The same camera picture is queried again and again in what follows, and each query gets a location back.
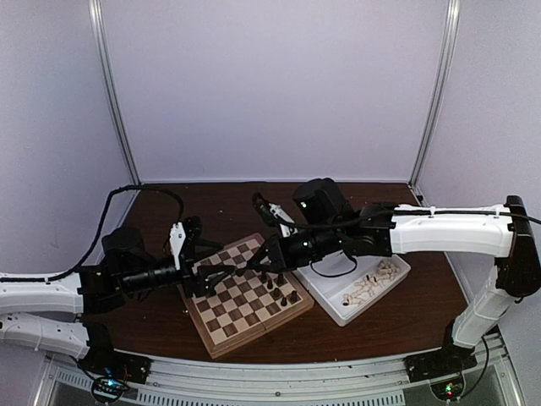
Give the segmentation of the dark chess king piece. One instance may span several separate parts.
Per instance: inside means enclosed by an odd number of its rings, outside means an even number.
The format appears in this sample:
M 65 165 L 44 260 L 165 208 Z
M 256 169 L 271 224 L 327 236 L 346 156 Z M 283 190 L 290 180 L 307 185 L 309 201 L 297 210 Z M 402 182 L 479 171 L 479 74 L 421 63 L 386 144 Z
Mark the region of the dark chess king piece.
M 282 273 L 279 273 L 276 278 L 276 284 L 281 286 L 285 283 L 284 275 Z

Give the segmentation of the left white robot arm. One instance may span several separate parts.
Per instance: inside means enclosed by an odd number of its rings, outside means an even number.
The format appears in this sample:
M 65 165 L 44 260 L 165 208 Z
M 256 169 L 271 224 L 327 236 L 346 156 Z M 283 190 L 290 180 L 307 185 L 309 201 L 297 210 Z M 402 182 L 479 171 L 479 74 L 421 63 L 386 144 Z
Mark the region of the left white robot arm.
M 170 255 L 156 258 L 146 250 L 137 228 L 120 227 L 102 238 L 104 257 L 96 266 L 79 264 L 58 274 L 33 277 L 2 274 L 1 338 L 9 337 L 8 322 L 22 327 L 30 321 L 34 326 L 27 333 L 17 332 L 15 343 L 89 360 L 102 375 L 116 374 L 122 359 L 105 326 L 74 321 L 62 327 L 44 313 L 105 314 L 124 306 L 127 297 L 169 286 L 179 286 L 188 298 L 210 297 L 222 281 L 268 268 L 252 260 L 206 265 L 204 261 L 224 247 L 199 236 L 199 228 L 186 231 L 181 222 L 174 224 Z

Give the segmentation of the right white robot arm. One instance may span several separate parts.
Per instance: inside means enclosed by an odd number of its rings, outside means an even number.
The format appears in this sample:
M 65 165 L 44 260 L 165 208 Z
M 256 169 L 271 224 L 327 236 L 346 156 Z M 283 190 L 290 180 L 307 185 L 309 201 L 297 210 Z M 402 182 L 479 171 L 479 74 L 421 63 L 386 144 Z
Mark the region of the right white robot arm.
M 299 186 L 292 198 L 305 224 L 295 223 L 278 205 L 253 198 L 269 224 L 292 230 L 269 242 L 274 272 L 308 266 L 337 251 L 350 258 L 423 251 L 493 256 L 483 288 L 450 323 L 442 347 L 434 353 L 434 367 L 441 373 L 460 365 L 511 303 L 540 289 L 540 260 L 531 227 L 535 220 L 517 195 L 480 208 L 372 204 L 355 211 L 332 179 L 316 178 Z

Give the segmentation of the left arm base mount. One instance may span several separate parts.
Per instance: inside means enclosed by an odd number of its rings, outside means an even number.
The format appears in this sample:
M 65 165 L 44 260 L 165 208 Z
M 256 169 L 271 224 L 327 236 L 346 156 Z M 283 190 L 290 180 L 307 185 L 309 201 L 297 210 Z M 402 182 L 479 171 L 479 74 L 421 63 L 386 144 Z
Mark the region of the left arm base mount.
M 88 372 L 138 384 L 146 383 L 151 367 L 148 357 L 94 348 L 78 362 Z

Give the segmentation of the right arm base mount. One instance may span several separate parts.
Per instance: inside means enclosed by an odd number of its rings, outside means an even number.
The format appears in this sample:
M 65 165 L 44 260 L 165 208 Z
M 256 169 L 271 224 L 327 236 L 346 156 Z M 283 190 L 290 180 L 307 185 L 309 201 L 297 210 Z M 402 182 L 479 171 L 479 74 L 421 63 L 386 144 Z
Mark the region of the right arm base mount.
M 409 355 L 403 360 L 408 379 L 410 382 L 432 380 L 473 368 L 478 364 L 473 351 L 473 348 L 448 344 L 433 351 Z

